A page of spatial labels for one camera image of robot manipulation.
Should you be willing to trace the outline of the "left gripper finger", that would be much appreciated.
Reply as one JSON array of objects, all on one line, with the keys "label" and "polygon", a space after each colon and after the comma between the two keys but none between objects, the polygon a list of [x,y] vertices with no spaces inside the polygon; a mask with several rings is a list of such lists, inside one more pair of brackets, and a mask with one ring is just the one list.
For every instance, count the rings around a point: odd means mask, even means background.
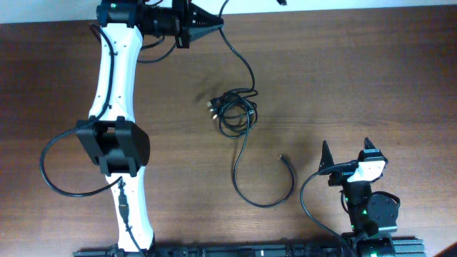
[{"label": "left gripper finger", "polygon": [[193,27],[223,26],[224,20],[191,3],[191,25]]},{"label": "left gripper finger", "polygon": [[190,29],[188,29],[188,32],[187,32],[189,42],[196,41],[197,39],[200,39],[208,34],[218,31],[222,27],[223,27],[223,25],[191,27]]}]

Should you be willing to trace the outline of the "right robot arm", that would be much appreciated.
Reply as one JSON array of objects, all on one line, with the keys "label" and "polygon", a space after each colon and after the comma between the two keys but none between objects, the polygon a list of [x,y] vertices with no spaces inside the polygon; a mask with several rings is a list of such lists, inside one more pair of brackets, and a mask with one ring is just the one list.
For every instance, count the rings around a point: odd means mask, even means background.
[{"label": "right robot arm", "polygon": [[329,186],[342,188],[352,232],[342,235],[357,256],[395,256],[392,233],[401,205],[399,197],[385,191],[373,191],[372,183],[383,177],[388,159],[369,138],[358,158],[334,163],[326,141],[318,171],[328,176]]}]

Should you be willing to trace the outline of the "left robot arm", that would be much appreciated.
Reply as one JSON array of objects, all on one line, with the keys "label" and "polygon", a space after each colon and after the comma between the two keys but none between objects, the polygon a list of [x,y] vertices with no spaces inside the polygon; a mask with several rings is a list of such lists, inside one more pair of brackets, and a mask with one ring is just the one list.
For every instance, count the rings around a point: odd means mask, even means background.
[{"label": "left robot arm", "polygon": [[148,134],[135,123],[134,79],[146,35],[174,38],[174,48],[221,29],[224,20],[189,1],[170,7],[145,1],[102,1],[96,8],[101,31],[101,65],[88,126],[76,135],[89,158],[105,176],[119,224],[119,240],[101,250],[81,250],[77,256],[146,256],[154,250],[144,174],[149,162]]}]

